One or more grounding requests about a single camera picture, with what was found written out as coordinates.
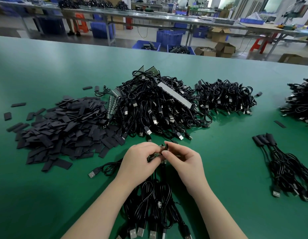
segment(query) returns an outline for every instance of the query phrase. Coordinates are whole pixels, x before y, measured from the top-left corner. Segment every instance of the right hand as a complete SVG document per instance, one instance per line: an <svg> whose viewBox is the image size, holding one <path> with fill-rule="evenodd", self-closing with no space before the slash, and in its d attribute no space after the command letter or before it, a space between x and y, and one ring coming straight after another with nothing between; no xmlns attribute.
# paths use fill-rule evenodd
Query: right hand
<svg viewBox="0 0 308 239"><path fill-rule="evenodd" d="M165 141L165 144L168 151L162 151L162 155L176 169L191 196L208 186L199 153L173 142Z"/></svg>

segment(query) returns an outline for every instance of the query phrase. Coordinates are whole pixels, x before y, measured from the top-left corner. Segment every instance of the forearm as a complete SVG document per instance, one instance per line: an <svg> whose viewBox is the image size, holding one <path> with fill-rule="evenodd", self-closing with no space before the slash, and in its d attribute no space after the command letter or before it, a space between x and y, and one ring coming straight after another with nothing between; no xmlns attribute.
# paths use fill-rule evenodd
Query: forearm
<svg viewBox="0 0 308 239"><path fill-rule="evenodd" d="M123 183L114 179L62 239L107 239L120 208L132 191Z"/></svg>
<svg viewBox="0 0 308 239"><path fill-rule="evenodd" d="M203 217L210 239L247 238L206 182L193 198Z"/></svg>

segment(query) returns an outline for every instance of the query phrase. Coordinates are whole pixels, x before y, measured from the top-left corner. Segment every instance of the metal table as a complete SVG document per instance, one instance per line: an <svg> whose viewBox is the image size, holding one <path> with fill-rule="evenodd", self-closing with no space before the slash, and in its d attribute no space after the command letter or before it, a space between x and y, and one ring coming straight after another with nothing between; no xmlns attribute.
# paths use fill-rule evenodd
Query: metal table
<svg viewBox="0 0 308 239"><path fill-rule="evenodd" d="M33 5L31 3L14 3L14 2L6 2L6 1L0 1L0 5L5 5L5 6L10 6L10 7L29 7L29 8L41 8L41 9L47 9L47 10L58 10L60 11L60 8L57 5L54 4L47 4L43 6L38 6L38 5ZM141 26L141 27L151 27L151 28L161 28L161 29L173 29L173 30L185 30L188 31L187 35L187 40L186 40L186 46L190 46L193 38L193 32L194 29L197 26L212 26L212 27L220 27L220 28L229 28L229 29L239 29L239 30L247 30L249 32L254 32L256 34L266 34L267 37L270 37L274 33L280 33L283 34L280 38L277 39L272 39L273 41L287 41L287 42L298 42L297 40L285 40L284 38L287 35L295 36L299 35L302 32L300 31L288 31L288 30L277 30L276 28L262 28L262 27L246 27L240 23L234 23L233 25L228 25L228 24L218 24L214 23L212 21L208 20L202 20L199 18L195 18L193 16L188 17L188 16L182 16L182 15L163 15L163 14L156 14L156 13L147 13L147 12L137 12L137 11L120 11L116 9L100 9L100 8L88 8L85 7L83 9L65 9L67 11L72 11L72 12L80 12L84 14L98 14L103 17L103 20L93 20L89 18L76 18L72 17L72 19L77 19L77 20L82 20L82 21L93 21L93 22L104 22L106 24L106 30L107 30L107 39L108 39L108 45L110 46L112 43L115 42L115 36L111 40L110 35L109 35L109 24L114 23L114 24L122 24L122 25L133 25L133 26ZM33 17L38 17L38 16L44 16L44 15L39 15L39 14L33 14L31 15ZM114 16L119 16L119 17L132 17L132 18L137 18L137 19L144 19L144 20L157 20L157 21L166 21L166 22L177 22L177 23L183 23L183 24L189 24L189 28L174 28L174 27L162 27L162 26L156 26L156 25L146 25L146 24L126 24L123 22L116 22L113 21ZM25 30L27 32L28 28L25 25L25 22L23 20L23 17L21 17L22 22L24 24ZM254 38L255 36L252 35L246 35L247 38Z"/></svg>
<svg viewBox="0 0 308 239"><path fill-rule="evenodd" d="M40 171L43 164L25 165L28 151L16 149L15 133L6 128L26 122L29 112L54 107L63 95L94 96L92 89L82 87L115 88L142 65L154 65L162 75L177 77L191 87L201 78L208 82L220 78L263 92L251 116L219 114L210 128L190 129L193 139L179 143L200 153L209 185L249 239L308 238L308 202L290 193L272 197L268 168L252 141L252 136L272 133L280 149L295 154L308 167L306 124L281 117L277 110L290 95L286 83L308 78L308 66L0 37L0 239L60 238L113 179L103 174L90 179L88 173L119 160L130 146L145 141L128 137L104 159L96 154L73 161L69 170L53 167L45 174ZM10 108L20 102L27 105ZM5 112L12 113L12 120L4 121ZM164 141L154 135L152 140ZM180 203L176 206L192 238L207 238L194 201L169 164L167 170L173 198ZM110 239L117 237L124 221L119 213ZM147 230L143 238L148 237ZM181 238L177 225L167 230L166 238Z"/></svg>

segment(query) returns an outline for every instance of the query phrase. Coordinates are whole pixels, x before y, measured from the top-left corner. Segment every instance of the green table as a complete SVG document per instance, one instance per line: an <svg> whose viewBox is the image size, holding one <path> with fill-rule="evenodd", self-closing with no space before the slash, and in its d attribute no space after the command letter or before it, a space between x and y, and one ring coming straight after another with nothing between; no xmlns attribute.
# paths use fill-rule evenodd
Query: green table
<svg viewBox="0 0 308 239"><path fill-rule="evenodd" d="M93 96L93 90L82 87L114 88L141 65L154 65L162 75L176 76L192 87L201 78L220 78L252 86L255 94L263 92L252 116L218 115L210 128L193 129L193 140L180 144L201 154L211 188L249 239L308 238L308 203L291 194L271 196L268 169L251 139L273 133L284 152L294 153L308 167L306 124L283 118L277 110L290 94L286 83L308 78L308 66L0 37L0 239L60 238L113 179L103 174L90 179L88 173L144 141L128 137L105 159L96 155L74 161L69 170L53 167L45 174L40 171L43 164L25 165L27 150L16 149L15 133L6 128L25 122L28 112L53 107L63 95ZM20 102L27 105L10 108ZM12 112L12 120L4 121L5 112ZM157 144L164 141L152 138ZM192 237L206 238L198 209L171 166L168 180ZM116 238L123 222L120 215L110 238ZM181 238L176 225L166 236Z"/></svg>

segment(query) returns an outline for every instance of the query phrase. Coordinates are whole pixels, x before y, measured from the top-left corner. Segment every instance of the hand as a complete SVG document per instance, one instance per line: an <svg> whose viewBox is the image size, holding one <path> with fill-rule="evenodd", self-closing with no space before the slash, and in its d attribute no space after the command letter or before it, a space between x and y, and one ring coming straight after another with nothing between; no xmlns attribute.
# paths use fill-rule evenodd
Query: hand
<svg viewBox="0 0 308 239"><path fill-rule="evenodd" d="M164 157L160 155L148 163L147 157L153 153L160 153L162 150L163 148L152 142L133 145L124 155L115 179L127 183L130 186L129 189L134 189L151 176L164 160Z"/></svg>
<svg viewBox="0 0 308 239"><path fill-rule="evenodd" d="M193 196L204 186L208 186L199 153L173 142L165 141L165 144L168 145L168 150L162 151L162 155L176 169L190 195Z"/></svg>

